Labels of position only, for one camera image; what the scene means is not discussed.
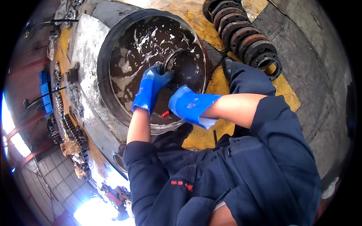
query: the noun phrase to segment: black shoe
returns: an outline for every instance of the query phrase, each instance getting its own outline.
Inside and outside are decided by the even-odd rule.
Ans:
[[[229,86],[231,84],[231,68],[230,68],[230,66],[231,66],[231,63],[234,61],[235,60],[232,59],[231,57],[226,57],[221,61],[222,66],[223,66],[224,75],[226,77],[226,80],[229,83]]]

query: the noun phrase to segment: yellow painted floor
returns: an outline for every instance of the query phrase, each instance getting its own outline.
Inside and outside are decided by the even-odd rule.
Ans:
[[[187,21],[191,27],[195,30],[199,37],[210,43],[219,51],[225,50],[225,47],[217,35],[216,30],[212,23],[210,23],[203,16],[202,13],[202,5],[204,0],[139,0],[139,1],[131,1],[131,0],[118,0],[121,2],[125,2],[128,4],[136,5],[141,8],[155,8],[159,10],[166,10],[173,14],[176,14]],[[243,7],[246,12],[249,13],[249,19],[253,21],[267,6],[267,0],[244,0]],[[68,48],[68,38],[70,36],[70,32],[67,29],[63,29],[62,34],[59,38],[59,49],[62,52],[62,55],[57,52],[56,60],[60,63],[61,73],[63,74],[69,68],[71,68],[71,64],[68,61],[65,51]],[[232,53],[228,53],[230,57],[233,57],[235,60],[240,60],[233,55]],[[275,66],[271,65],[265,73],[270,73],[274,71]],[[278,79],[273,82],[273,85],[277,89],[276,95],[284,95],[286,102],[289,104],[293,111],[296,111],[300,107],[300,101],[292,88],[290,87],[287,80],[283,75],[280,75]],[[206,93],[211,94],[229,94],[228,83],[225,79],[225,76],[222,71],[221,65],[219,65],[214,72],[212,73],[212,80],[209,82]],[[65,92],[62,92],[63,101],[65,101]],[[190,136],[185,140],[183,147],[185,148],[196,148],[196,149],[205,149],[205,148],[214,148],[214,136],[213,130],[216,130],[217,138],[219,139],[223,134],[233,134],[234,124],[225,120],[218,120],[216,125],[211,127],[209,130],[202,129],[194,125],[194,131],[190,134]],[[98,148],[94,146],[92,151],[94,156],[97,156],[97,152],[100,153]],[[105,167],[99,169],[100,173],[104,175]]]

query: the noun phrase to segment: blue rubber glove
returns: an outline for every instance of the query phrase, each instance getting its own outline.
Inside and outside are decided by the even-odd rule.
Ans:
[[[172,95],[168,107],[180,119],[209,129],[218,119],[200,116],[220,97],[221,95],[215,94],[196,94],[187,85],[183,85]]]
[[[136,106],[148,110],[151,115],[157,101],[158,91],[173,78],[173,73],[168,71],[160,75],[161,65],[155,65],[143,73],[139,90],[132,103],[131,111],[134,112]]]

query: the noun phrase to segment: jacket pocket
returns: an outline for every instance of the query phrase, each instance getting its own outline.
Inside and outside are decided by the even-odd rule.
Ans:
[[[191,183],[195,182],[197,172],[197,165],[189,165],[182,168],[179,172],[177,172],[172,178],[181,178],[187,180]]]

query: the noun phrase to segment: flange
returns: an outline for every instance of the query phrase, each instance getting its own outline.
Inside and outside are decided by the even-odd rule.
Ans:
[[[215,9],[215,7],[222,2],[223,0],[206,0],[202,5],[202,12],[206,19],[212,23],[211,12]]]
[[[236,54],[237,49],[240,46],[240,44],[242,43],[242,41],[247,36],[250,36],[253,34],[260,34],[260,31],[254,27],[244,27],[244,28],[238,30],[237,32],[235,32],[235,34],[233,34],[233,36],[231,37],[231,40],[230,40],[231,51]]]
[[[220,25],[218,28],[218,34],[219,37],[222,39],[222,31],[224,30],[224,28],[226,27],[226,25],[228,23],[231,22],[238,22],[238,21],[249,21],[247,17],[238,14],[238,13],[231,13],[231,14],[227,14],[226,16],[224,16],[223,18],[221,18],[220,20]]]
[[[276,68],[274,72],[268,76],[270,76],[271,80],[274,81],[280,76],[283,69],[282,63],[276,53],[273,53],[271,51],[261,52],[253,59],[251,65],[255,65],[258,69],[266,69],[266,65],[270,66],[272,63],[275,63]]]
[[[271,51],[264,51],[258,53],[251,61],[250,66],[260,70],[267,69],[273,62],[277,55]]]
[[[228,23],[225,28],[223,29],[221,38],[224,42],[225,47],[228,50],[231,50],[231,38],[232,36],[240,29],[245,28],[245,27],[251,27],[251,23],[249,23],[248,21],[238,21],[238,22],[232,22],[232,23]]]
[[[245,17],[248,17],[246,12],[244,12],[238,8],[227,7],[225,9],[222,9],[215,15],[214,20],[213,20],[216,31],[219,29],[221,18],[223,18],[224,16],[226,16],[227,14],[230,14],[230,13],[238,13],[238,14],[244,15]]]
[[[244,40],[240,43],[239,46],[236,46],[237,49],[235,50],[235,52],[233,52],[234,54],[239,55],[240,60],[242,60],[244,62],[244,53],[245,50],[254,42],[256,41],[260,41],[260,40],[267,40],[269,41],[268,38],[266,38],[264,35],[262,34],[253,34],[250,35],[246,38],[244,38]]]
[[[234,8],[238,8],[242,11],[245,11],[244,8],[241,6],[241,3],[236,3],[234,1],[222,1],[220,2],[216,7],[215,9],[211,12],[211,21],[214,21],[214,18],[216,16],[216,14],[222,10],[222,9],[225,9],[225,8],[228,8],[228,7],[234,7]]]
[[[272,51],[277,53],[277,49],[274,47],[270,41],[260,40],[251,44],[244,53],[244,63],[250,65],[251,59],[258,53],[262,51]]]

